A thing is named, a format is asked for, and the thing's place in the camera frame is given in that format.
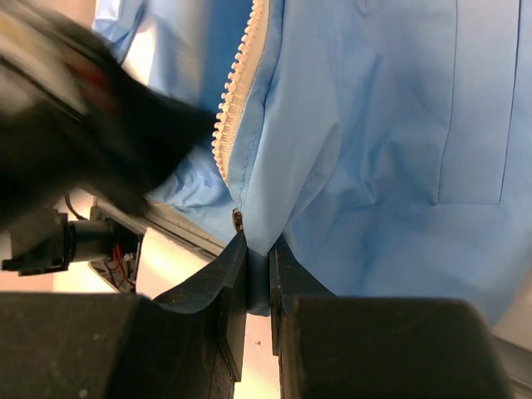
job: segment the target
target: zipper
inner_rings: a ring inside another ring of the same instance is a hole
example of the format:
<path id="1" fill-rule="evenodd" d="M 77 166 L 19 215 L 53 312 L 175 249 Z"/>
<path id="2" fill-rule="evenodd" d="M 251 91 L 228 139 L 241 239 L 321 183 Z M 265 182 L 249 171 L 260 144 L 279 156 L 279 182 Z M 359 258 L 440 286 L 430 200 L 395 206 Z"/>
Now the zipper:
<path id="1" fill-rule="evenodd" d="M 244 30 L 242 42 L 234 59 L 236 60 L 225 83 L 225 93 L 219 104 L 221 112 L 216 115 L 214 124 L 213 154 L 219 173 L 227 185 L 229 158 L 238 134 L 245 105 L 248 99 L 259 63 L 264 52 L 268 33 L 270 0 L 253 0 L 248 26 Z"/>

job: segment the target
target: white surface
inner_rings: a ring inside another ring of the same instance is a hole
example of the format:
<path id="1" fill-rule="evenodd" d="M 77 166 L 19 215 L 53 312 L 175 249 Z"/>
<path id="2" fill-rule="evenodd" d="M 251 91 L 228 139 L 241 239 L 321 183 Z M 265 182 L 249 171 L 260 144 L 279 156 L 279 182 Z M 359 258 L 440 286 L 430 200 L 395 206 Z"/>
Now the white surface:
<path id="1" fill-rule="evenodd" d="M 133 38 L 130 50 L 122 66 L 137 81 L 147 85 L 155 52 L 155 29 L 143 22 Z"/>
<path id="2" fill-rule="evenodd" d="M 182 283 L 206 264 L 206 259 L 180 247 L 163 234 L 148 229 L 140 253 L 136 291 L 154 298 Z"/>
<path id="3" fill-rule="evenodd" d="M 103 278 L 86 263 L 71 264 L 66 272 L 53 276 L 54 293 L 116 293 Z"/>
<path id="4" fill-rule="evenodd" d="M 40 6 L 52 8 L 83 25 L 90 26 L 94 19 L 96 0 L 32 0 Z"/>
<path id="5" fill-rule="evenodd" d="M 525 277 L 514 304 L 495 326 L 494 333 L 532 351 L 532 271 Z"/>

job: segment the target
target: black cylinder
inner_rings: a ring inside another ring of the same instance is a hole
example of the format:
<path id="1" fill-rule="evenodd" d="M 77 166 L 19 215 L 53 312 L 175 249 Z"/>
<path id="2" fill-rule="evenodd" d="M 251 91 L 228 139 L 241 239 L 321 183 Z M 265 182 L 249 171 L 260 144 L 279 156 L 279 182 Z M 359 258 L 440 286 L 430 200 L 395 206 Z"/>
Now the black cylinder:
<path id="1" fill-rule="evenodd" d="M 79 220 L 70 223 L 71 262 L 107 260 L 112 248 L 112 232 L 107 222 Z"/>

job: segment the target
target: light blue jacket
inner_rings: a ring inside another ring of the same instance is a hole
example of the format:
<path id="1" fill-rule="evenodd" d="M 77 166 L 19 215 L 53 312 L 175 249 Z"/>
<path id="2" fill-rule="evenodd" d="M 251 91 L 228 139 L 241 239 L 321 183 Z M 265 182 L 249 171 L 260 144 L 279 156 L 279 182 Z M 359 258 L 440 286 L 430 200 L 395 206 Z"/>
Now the light blue jacket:
<path id="1" fill-rule="evenodd" d="M 284 233 L 334 293 L 496 323 L 532 264 L 532 0 L 253 3 L 100 1 L 120 59 L 150 32 L 150 86 L 212 111 L 229 91 L 217 162 L 199 145 L 153 196 L 225 241 L 242 210 L 256 308 Z"/>

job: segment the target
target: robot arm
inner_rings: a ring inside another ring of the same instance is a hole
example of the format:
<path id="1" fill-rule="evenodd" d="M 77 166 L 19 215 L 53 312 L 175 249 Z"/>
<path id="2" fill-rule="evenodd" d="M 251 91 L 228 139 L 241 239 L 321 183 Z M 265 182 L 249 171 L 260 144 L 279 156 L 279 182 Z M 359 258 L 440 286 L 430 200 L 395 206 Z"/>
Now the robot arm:
<path id="1" fill-rule="evenodd" d="M 74 186 L 142 214 L 214 116 L 132 79 L 62 16 L 0 4 L 0 228 Z"/>

